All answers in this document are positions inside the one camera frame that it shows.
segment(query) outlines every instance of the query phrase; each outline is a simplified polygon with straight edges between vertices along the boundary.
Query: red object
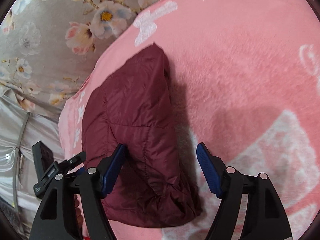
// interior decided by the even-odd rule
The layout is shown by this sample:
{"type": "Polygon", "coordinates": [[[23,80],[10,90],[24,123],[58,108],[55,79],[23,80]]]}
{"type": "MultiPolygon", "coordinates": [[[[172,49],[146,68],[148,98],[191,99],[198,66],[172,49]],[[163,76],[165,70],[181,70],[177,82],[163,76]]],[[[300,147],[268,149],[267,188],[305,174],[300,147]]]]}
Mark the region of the red object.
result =
{"type": "Polygon", "coordinates": [[[153,44],[110,75],[88,101],[82,121],[86,168],[111,156],[118,143],[130,152],[113,192],[102,200],[110,220],[161,228],[201,213],[197,189],[179,164],[169,85],[168,59],[153,44]]]}

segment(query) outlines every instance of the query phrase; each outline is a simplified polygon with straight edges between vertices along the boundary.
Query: silver screw head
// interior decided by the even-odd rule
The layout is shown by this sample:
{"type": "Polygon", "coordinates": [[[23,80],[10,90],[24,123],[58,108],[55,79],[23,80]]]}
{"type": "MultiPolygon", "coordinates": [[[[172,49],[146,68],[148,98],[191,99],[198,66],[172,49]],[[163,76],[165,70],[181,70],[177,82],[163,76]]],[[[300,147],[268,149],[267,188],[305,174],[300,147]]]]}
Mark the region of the silver screw head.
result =
{"type": "Polygon", "coordinates": [[[63,175],[60,173],[60,174],[57,174],[56,176],[55,176],[55,179],[56,180],[60,180],[60,179],[62,179],[63,178],[63,175]]]}
{"type": "Polygon", "coordinates": [[[267,178],[268,178],[268,175],[265,174],[265,173],[260,173],[260,178],[261,178],[261,179],[267,179],[267,178]]]}
{"type": "Polygon", "coordinates": [[[97,169],[94,167],[88,169],[89,174],[94,174],[96,171],[97,171],[97,169]]]}
{"type": "Polygon", "coordinates": [[[235,173],[236,170],[234,167],[227,167],[227,173],[235,173]]]}

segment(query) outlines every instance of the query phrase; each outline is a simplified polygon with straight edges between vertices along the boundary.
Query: blue rubber pad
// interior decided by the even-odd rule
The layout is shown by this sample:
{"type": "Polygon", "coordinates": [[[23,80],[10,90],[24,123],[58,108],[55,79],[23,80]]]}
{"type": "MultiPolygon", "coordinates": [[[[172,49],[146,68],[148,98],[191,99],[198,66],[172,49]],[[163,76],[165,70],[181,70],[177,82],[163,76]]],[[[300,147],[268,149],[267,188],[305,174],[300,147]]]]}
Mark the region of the blue rubber pad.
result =
{"type": "Polygon", "coordinates": [[[127,147],[125,145],[121,145],[117,152],[113,153],[112,156],[109,157],[112,158],[112,160],[107,172],[102,178],[101,194],[103,197],[106,197],[112,192],[121,167],[124,164],[126,151],[127,147]]]}
{"type": "Polygon", "coordinates": [[[221,198],[223,193],[220,183],[221,180],[209,156],[210,153],[206,151],[202,144],[199,144],[196,154],[210,191],[215,194],[217,198],[221,198]]]}

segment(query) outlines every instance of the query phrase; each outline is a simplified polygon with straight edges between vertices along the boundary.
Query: pink blanket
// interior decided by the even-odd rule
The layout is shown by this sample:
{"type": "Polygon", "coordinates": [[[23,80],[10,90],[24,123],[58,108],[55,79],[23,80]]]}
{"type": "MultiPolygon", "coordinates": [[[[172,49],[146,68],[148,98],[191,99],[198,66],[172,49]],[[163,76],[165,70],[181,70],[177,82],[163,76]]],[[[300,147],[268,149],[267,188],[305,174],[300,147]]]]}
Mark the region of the pink blanket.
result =
{"type": "Polygon", "coordinates": [[[112,221],[117,238],[205,238],[219,201],[195,159],[195,147],[204,141],[241,173],[270,176],[298,239],[320,207],[320,23],[307,2],[162,0],[149,7],[67,101],[59,122],[66,158],[82,150],[82,116],[92,91],[153,42],[170,61],[181,159],[199,186],[205,212],[177,228],[112,221]]]}

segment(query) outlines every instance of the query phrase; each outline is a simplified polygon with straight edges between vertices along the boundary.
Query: pink flower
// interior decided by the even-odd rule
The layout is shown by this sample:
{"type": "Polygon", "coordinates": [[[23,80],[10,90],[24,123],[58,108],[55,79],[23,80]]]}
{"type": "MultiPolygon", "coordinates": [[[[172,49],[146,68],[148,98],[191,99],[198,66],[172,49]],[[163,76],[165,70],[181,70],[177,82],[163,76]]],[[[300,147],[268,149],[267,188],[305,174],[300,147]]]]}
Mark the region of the pink flower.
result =
{"type": "Polygon", "coordinates": [[[10,10],[7,13],[3,22],[0,25],[0,28],[1,28],[2,32],[6,35],[8,35],[9,32],[14,29],[12,10],[10,10]]]}
{"type": "Polygon", "coordinates": [[[74,54],[85,55],[89,50],[94,51],[93,35],[86,24],[70,22],[71,28],[67,30],[66,40],[68,48],[74,54]]]}

